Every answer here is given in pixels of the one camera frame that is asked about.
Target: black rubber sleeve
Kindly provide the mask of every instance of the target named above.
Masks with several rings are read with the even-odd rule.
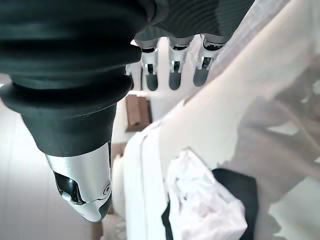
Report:
[[[135,0],[0,2],[0,72],[12,80],[0,97],[42,152],[72,157],[111,141],[132,85],[125,65],[141,58],[130,42],[147,24]]]

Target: white tissue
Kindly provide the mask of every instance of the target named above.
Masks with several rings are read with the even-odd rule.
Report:
[[[171,161],[166,179],[174,240],[238,240],[245,208],[190,150]]]

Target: black fabric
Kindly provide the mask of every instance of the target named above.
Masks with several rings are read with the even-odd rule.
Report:
[[[168,205],[166,206],[166,209],[163,212],[161,218],[162,218],[163,226],[165,228],[166,240],[173,240],[174,236],[172,235],[172,228],[171,228],[171,224],[169,221],[169,214],[170,214],[170,199],[169,199]]]
[[[170,0],[167,17],[135,36],[148,41],[171,36],[186,38],[196,34],[223,36],[226,43],[254,0]]]
[[[223,168],[212,170],[212,174],[215,179],[239,199],[245,207],[245,220],[248,227],[240,240],[254,240],[256,219],[259,209],[256,180],[253,177]],[[161,218],[163,226],[165,227],[166,240],[173,240],[169,214],[170,200]]]

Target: robotic hand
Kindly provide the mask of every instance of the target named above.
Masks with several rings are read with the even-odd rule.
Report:
[[[132,86],[125,66],[141,58],[132,39],[155,90],[158,38],[169,37],[169,85],[177,89],[193,36],[205,34],[197,68],[206,75],[253,1],[0,2],[0,72],[11,79],[0,97],[21,114],[60,195],[85,219],[100,221],[111,204],[116,106]]]

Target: silver metal joint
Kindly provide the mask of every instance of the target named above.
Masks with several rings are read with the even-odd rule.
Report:
[[[101,208],[112,192],[109,144],[78,156],[46,158],[62,198],[88,221],[103,219]]]

